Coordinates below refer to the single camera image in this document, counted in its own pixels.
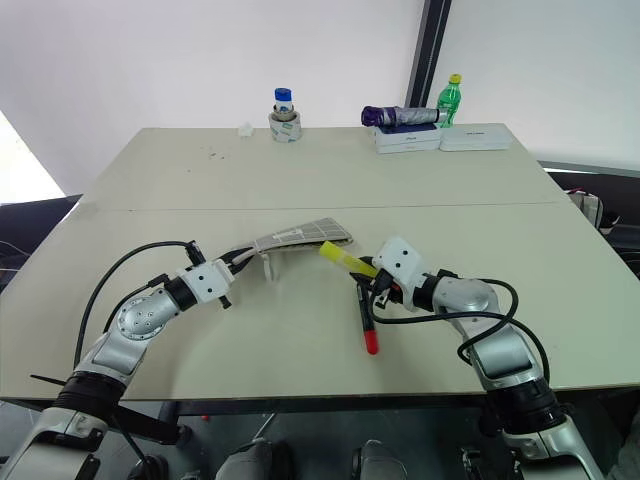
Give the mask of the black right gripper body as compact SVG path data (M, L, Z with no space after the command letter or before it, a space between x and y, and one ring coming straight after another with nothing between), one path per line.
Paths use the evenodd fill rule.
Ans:
M370 299L374 306L385 307L388 302L401 304L403 293L393 276L384 269L378 271L370 284Z

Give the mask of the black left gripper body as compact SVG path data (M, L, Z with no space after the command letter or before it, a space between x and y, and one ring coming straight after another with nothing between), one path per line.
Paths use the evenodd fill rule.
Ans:
M219 259L224 261L233 275L241 272L247 265L247 254L245 252L227 252L221 255Z

